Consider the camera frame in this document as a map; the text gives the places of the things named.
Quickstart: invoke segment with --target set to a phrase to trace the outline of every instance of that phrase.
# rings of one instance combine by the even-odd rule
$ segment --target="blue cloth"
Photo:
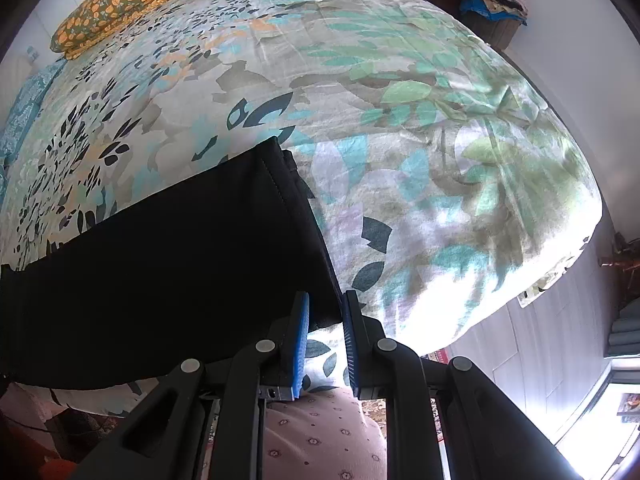
[[[500,20],[518,20],[519,22],[527,25],[527,20],[524,20],[517,14],[511,14],[510,12],[505,12],[502,10],[501,12],[491,12],[486,8],[486,4],[483,0],[462,0],[460,2],[460,12],[465,14],[469,11],[477,12],[481,16],[484,16],[486,19],[491,22],[499,22]]]
[[[4,130],[0,131],[0,205],[4,200],[7,184],[4,168],[18,156],[24,137],[40,111],[44,96],[65,63],[66,59],[60,59],[28,78],[9,110]]]

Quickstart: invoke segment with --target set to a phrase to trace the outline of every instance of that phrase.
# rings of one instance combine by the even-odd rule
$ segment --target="black cord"
[[[17,424],[18,426],[22,426],[23,428],[27,428],[28,430],[33,430],[33,431],[41,431],[42,433],[50,433],[50,434],[63,434],[66,436],[82,436],[82,435],[86,435],[89,433],[98,433],[99,431],[102,430],[102,428],[104,428],[104,425],[107,422],[107,418],[106,417],[102,424],[100,425],[100,428],[98,428],[97,430],[89,430],[89,431],[83,431],[82,433],[65,433],[64,431],[49,431],[49,430],[43,430],[42,428],[35,428],[34,426],[29,426],[27,424],[23,424],[21,422],[18,422],[17,420],[11,418],[8,415],[5,415],[4,413],[2,414],[2,416],[7,419],[10,420],[12,423]]]

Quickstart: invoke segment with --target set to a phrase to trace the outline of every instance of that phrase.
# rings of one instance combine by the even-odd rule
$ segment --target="comforter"
[[[1,261],[21,269],[270,136],[294,154],[340,286],[420,354],[550,283],[600,219],[544,99],[427,2],[173,0],[54,81],[10,170]],[[117,269],[96,294],[126,294]],[[306,387],[343,380],[342,329],[310,339]]]

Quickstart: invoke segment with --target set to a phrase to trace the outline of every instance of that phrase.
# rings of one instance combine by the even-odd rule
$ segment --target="wall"
[[[505,53],[565,122],[615,227],[640,236],[640,45],[610,0],[527,0]]]
[[[83,0],[41,0],[16,35],[9,47],[6,58],[2,62],[10,62],[15,55],[26,55],[27,48],[32,46],[38,51],[34,65],[43,68],[57,60],[61,54],[49,49],[51,37],[60,23]]]

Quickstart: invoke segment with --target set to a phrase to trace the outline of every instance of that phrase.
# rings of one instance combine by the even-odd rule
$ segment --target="tiled floor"
[[[447,348],[465,355],[553,439],[607,366],[606,339],[618,302],[608,212],[568,272],[526,308],[511,300]]]

